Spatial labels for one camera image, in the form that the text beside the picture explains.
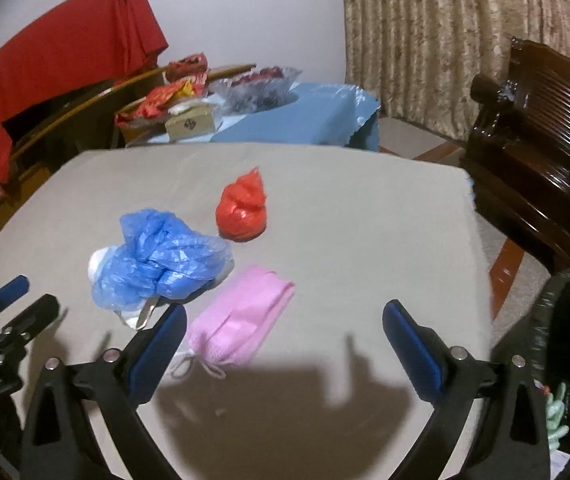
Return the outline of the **blue plastic bag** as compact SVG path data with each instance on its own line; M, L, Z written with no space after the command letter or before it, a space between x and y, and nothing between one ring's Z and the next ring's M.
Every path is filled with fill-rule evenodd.
M233 266L227 240L191 229L170 211L142 209L120 218L125 253L161 271L159 296L183 301L222 280Z

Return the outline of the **pink drawstring pouch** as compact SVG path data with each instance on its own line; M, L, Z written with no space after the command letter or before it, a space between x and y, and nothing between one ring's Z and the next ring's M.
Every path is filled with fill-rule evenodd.
M186 349L174 356L170 377L183 379L199 365L211 377L223 379L231 368L248 365L295 290L294 282L262 266L240 272L188 324Z

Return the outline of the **red plastic bag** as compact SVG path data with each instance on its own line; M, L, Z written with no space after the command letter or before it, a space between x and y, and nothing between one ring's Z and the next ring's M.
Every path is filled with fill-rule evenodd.
M228 184L215 209L215 222L222 237L246 242L266 229L266 194L260 170L251 169Z

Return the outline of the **red snack packages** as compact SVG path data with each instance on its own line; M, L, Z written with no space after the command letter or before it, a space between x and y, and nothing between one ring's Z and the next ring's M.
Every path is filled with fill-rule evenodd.
M118 113L116 124L121 126L134 119L155 119L177 102L201 98L206 92L207 81L208 75L201 73L152 89L134 110Z

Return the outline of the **cream tissue box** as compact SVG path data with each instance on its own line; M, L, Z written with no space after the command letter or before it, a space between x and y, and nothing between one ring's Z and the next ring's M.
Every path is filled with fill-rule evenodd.
M164 123L166 133L171 141L204 136L216 133L222 124L220 108L213 104L198 104L180 107L171 112Z

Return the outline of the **beige table cover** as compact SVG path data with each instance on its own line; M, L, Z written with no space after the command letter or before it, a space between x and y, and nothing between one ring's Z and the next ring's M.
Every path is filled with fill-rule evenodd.
M467 174L329 146L198 143L86 152L56 172L0 232L0 286L17 275L51 294L61 320L35 339L16 394L30 402L50 356L70 364L123 347L132 330L91 297L91 254L122 241L121 216L173 212L216 230L220 195L251 169L268 200L265 232L236 245L294 283L253 361L216 379L166 378L140 417L185 479L385 479L425 427L382 330L396 299L419 324L488 356L491 287Z

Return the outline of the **red cloth cover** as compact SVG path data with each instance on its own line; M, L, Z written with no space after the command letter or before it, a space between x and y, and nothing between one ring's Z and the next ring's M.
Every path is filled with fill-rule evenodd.
M0 48L0 185L12 138L4 122L33 105L148 70L168 43L148 0L66 0Z

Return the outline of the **red basket on cabinet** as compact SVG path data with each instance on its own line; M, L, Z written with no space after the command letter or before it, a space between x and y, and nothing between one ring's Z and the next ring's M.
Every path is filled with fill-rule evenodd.
M167 82L174 82L187 76L205 73L208 70L208 60L204 53L196 53L178 61L172 61L166 66Z

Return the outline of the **glass fruit bowl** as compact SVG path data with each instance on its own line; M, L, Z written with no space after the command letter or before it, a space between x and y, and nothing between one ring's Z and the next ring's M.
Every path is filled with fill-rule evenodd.
M301 70L292 67L265 67L213 81L209 89L222 99L227 114L251 114L294 102L292 88L300 75Z

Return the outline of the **blue tablecloth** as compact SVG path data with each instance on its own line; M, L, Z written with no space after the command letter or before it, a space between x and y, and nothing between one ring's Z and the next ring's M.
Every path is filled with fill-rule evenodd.
M379 102L352 84L302 82L292 101L272 110L225 116L218 131L187 138L187 143L258 142L330 145L376 152Z

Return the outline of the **patterned beige curtain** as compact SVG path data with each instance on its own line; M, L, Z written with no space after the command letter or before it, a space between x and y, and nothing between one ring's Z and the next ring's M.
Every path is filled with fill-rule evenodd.
M471 81L503 81L513 38L570 58L570 0L343 0L347 81L385 115L464 142Z

